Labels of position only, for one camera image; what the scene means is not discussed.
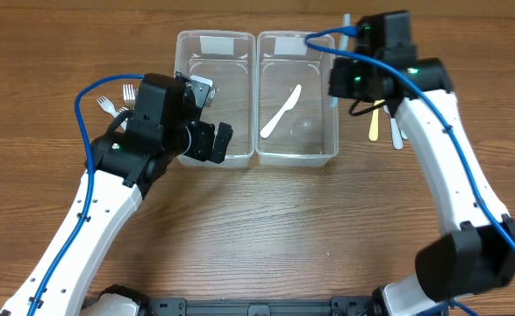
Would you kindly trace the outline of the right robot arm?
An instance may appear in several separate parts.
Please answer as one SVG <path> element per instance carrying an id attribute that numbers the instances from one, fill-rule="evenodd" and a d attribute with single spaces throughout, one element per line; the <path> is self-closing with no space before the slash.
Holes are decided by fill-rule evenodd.
<path id="1" fill-rule="evenodd" d="M 505 287 L 515 276 L 515 219 L 470 146 L 444 64 L 418 57 L 406 11 L 366 16 L 340 35 L 354 39 L 354 50 L 336 52 L 330 94 L 384 101 L 409 138 L 440 224 L 439 239 L 417 253 L 414 274 L 376 289 L 368 314 L 441 312 L 458 298 Z"/>

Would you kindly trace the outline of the white plastic knife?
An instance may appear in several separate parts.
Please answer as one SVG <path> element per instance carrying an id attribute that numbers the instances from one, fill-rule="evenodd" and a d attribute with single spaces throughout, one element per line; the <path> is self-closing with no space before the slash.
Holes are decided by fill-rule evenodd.
<path id="1" fill-rule="evenodd" d="M 267 139 L 271 133 L 275 130 L 275 127 L 277 126 L 277 124 L 279 123 L 279 121 L 281 120 L 281 118 L 283 117 L 284 113 L 287 112 L 287 111 L 290 111 L 292 110 L 296 104 L 297 104 L 297 101 L 298 99 L 300 98 L 300 95 L 301 95 L 301 91 L 302 91 L 302 85 L 301 84 L 298 84 L 294 90 L 292 91 L 292 93 L 290 94 L 290 96 L 288 97 L 288 99 L 284 102 L 283 106 L 281 107 L 281 109 L 274 115 L 274 117 L 261 129 L 260 131 L 260 136 L 263 138 L 263 139 Z"/>

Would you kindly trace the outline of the yellow plastic knife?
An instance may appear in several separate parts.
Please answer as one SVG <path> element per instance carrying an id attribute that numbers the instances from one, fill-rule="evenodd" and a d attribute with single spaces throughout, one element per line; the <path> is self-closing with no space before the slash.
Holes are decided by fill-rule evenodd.
<path id="1" fill-rule="evenodd" d="M 383 107 L 384 100 L 377 100 L 374 102 L 375 109 L 372 111 L 370 126 L 368 130 L 368 139 L 372 142 L 378 140 L 379 136 L 379 109 Z"/>

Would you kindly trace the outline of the pale blue plastic knife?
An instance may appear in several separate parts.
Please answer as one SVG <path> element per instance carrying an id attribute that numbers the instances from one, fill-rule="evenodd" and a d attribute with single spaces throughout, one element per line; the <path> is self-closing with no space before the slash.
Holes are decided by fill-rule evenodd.
<path id="1" fill-rule="evenodd" d="M 351 15 L 349 13 L 346 13 L 343 16 L 342 26 L 343 27 L 350 26 L 351 25 L 351 20 L 352 20 Z M 348 47 L 348 41 L 349 41 L 349 37 L 346 34 L 342 33 L 340 35 L 338 49 L 341 50 L 341 51 L 346 51 L 347 47 Z M 337 110 L 338 109 L 338 102 L 339 102 L 339 99 L 337 97 L 333 97 L 332 98 L 332 102 L 331 102 L 331 107 L 333 109 Z"/>

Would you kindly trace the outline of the teal plastic knife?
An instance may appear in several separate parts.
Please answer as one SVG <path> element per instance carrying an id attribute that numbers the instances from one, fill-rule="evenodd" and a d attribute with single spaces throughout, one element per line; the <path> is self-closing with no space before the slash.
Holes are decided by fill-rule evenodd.
<path id="1" fill-rule="evenodd" d="M 404 130 L 400 129 L 400 134 L 401 134 L 401 137 L 403 140 L 408 140 L 409 138 L 407 137 L 407 135 L 405 134 Z"/>

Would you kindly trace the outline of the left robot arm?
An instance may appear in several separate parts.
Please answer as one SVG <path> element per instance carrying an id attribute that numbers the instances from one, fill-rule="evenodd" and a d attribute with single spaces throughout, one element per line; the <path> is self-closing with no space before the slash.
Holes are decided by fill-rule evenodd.
<path id="1" fill-rule="evenodd" d="M 216 88 L 212 80 L 139 75 L 135 106 L 106 132 L 85 139 L 86 170 L 75 200 L 27 280 L 2 315 L 150 315 L 148 296 L 123 285 L 105 289 L 84 307 L 86 293 L 124 223 L 178 155 L 221 163 L 232 138 L 226 123 L 201 120 Z"/>

